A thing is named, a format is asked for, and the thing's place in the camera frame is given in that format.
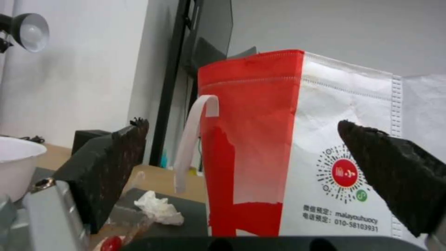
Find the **shopping bag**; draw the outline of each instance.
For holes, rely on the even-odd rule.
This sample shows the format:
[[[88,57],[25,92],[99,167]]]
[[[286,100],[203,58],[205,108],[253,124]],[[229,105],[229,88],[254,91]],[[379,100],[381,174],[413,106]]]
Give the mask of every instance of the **shopping bag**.
[[[202,67],[198,84],[175,186],[185,189],[201,137],[211,235],[417,241],[367,184],[337,132],[347,119],[400,137],[399,76],[285,50]]]

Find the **white bowl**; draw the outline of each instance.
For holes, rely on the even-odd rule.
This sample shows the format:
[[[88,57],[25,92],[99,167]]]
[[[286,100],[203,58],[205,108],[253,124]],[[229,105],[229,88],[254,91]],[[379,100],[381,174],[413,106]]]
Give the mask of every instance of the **white bowl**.
[[[0,137],[0,193],[9,195],[12,201],[20,199],[36,170],[37,157],[44,153],[43,145]]]

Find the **black speaker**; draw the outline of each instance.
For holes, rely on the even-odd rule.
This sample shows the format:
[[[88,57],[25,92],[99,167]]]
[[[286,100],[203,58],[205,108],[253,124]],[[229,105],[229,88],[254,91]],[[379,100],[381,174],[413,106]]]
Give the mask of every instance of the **black speaker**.
[[[102,130],[80,130],[74,133],[73,149],[71,150],[71,155],[77,152],[87,141],[92,138],[101,137],[108,135],[110,132]]]

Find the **phone number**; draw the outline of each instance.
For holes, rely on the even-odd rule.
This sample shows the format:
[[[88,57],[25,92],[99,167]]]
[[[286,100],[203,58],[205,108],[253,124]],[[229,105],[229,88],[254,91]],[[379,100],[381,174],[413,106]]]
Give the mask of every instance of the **phone number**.
[[[377,226],[372,226],[372,225],[368,225],[368,224],[348,222],[345,220],[338,220],[338,219],[335,219],[334,223],[336,225],[340,225],[340,226],[348,226],[351,228],[357,228],[357,229],[362,229],[362,230],[367,230],[367,231],[372,231],[372,232],[378,232]]]

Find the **cable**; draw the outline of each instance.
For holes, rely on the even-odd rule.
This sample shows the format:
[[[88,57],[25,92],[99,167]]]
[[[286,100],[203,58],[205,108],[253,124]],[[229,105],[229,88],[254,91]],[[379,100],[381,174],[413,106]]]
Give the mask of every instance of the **cable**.
[[[43,144],[45,143],[45,139],[43,137],[40,136],[34,136],[34,138],[30,138],[30,137],[21,137],[19,139],[23,139],[23,140],[28,140],[28,141],[32,141],[34,143],[39,143],[39,144]]]
[[[198,167],[198,171],[203,171],[203,155],[201,154],[201,137],[198,137],[198,152],[200,153],[200,166]]]
[[[189,76],[186,76],[186,97],[184,98],[184,120],[183,120],[183,127],[186,126],[186,120],[187,120],[187,94],[189,93]]]

